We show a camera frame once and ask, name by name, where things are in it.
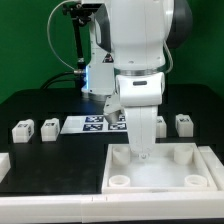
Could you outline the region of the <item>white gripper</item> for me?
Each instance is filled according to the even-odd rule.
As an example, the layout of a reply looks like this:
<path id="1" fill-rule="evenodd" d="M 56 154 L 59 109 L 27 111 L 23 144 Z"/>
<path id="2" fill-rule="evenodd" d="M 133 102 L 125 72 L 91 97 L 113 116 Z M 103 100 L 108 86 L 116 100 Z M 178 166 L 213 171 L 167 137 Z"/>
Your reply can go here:
<path id="1" fill-rule="evenodd" d="M 164 74 L 118 75 L 116 82 L 130 149 L 140 160 L 146 161 L 155 145 L 158 106 L 165 88 Z"/>

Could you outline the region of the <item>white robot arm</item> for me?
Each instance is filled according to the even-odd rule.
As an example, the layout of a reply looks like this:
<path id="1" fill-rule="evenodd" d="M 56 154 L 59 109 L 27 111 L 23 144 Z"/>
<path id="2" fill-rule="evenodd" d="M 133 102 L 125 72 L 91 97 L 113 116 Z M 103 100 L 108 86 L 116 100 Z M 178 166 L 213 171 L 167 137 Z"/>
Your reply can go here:
<path id="1" fill-rule="evenodd" d="M 115 84 L 104 115 L 110 123 L 125 115 L 130 149 L 145 160 L 155 145 L 165 75 L 173 67 L 169 50 L 187 39 L 191 9 L 187 0 L 107 0 L 95 22 L 99 46 L 113 55 Z"/>

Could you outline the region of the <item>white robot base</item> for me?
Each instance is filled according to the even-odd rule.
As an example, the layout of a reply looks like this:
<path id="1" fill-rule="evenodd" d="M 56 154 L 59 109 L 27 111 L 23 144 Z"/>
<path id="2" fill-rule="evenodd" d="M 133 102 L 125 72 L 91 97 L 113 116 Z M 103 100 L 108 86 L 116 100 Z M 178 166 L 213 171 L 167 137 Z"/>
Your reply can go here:
<path id="1" fill-rule="evenodd" d="M 84 98 L 105 101 L 115 88 L 113 55 L 101 48 L 110 37 L 106 10 L 100 9 L 91 15 L 89 31 L 91 58 L 86 66 L 86 84 L 82 94 Z"/>

